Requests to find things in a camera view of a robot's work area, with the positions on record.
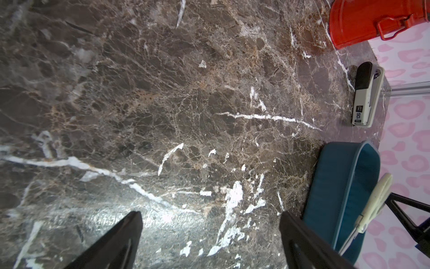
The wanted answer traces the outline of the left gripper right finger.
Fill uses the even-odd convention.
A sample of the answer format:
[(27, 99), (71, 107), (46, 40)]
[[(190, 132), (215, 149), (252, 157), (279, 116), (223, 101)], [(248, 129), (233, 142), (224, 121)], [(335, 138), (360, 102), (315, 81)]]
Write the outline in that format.
[(279, 225), (289, 269), (354, 268), (296, 216), (283, 212)]

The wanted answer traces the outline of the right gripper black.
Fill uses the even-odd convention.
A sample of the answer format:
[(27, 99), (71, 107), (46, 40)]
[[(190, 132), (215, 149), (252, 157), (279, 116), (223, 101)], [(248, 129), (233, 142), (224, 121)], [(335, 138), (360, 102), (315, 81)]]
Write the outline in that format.
[(430, 212), (430, 206), (422, 202), (398, 195), (396, 193), (389, 194), (385, 204), (397, 217), (404, 226), (409, 235), (417, 243), (415, 246), (421, 253), (428, 258), (430, 257), (430, 219), (427, 218), (423, 223), (417, 225), (413, 220), (400, 208), (400, 204), (408, 205), (416, 209)]

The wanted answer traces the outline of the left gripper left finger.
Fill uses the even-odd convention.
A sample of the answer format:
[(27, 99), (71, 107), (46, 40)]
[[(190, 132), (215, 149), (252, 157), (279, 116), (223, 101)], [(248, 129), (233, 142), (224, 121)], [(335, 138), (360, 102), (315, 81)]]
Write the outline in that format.
[(131, 211), (67, 269), (131, 269), (143, 229), (142, 215)]

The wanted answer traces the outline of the cream handled scissors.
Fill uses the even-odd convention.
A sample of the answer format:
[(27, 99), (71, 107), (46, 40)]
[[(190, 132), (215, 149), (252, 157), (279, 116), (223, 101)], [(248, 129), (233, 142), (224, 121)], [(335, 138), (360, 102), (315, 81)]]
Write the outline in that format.
[(365, 233), (369, 223), (372, 222), (372, 220), (382, 211), (383, 207), (385, 206), (385, 201), (387, 200), (389, 194), (391, 194), (390, 188), (392, 181), (393, 175), (390, 173), (385, 173), (378, 181), (376, 187), (370, 195), (370, 198), (367, 201), (366, 206), (358, 215), (352, 232), (338, 252), (341, 256), (347, 251), (357, 235), (359, 233)]

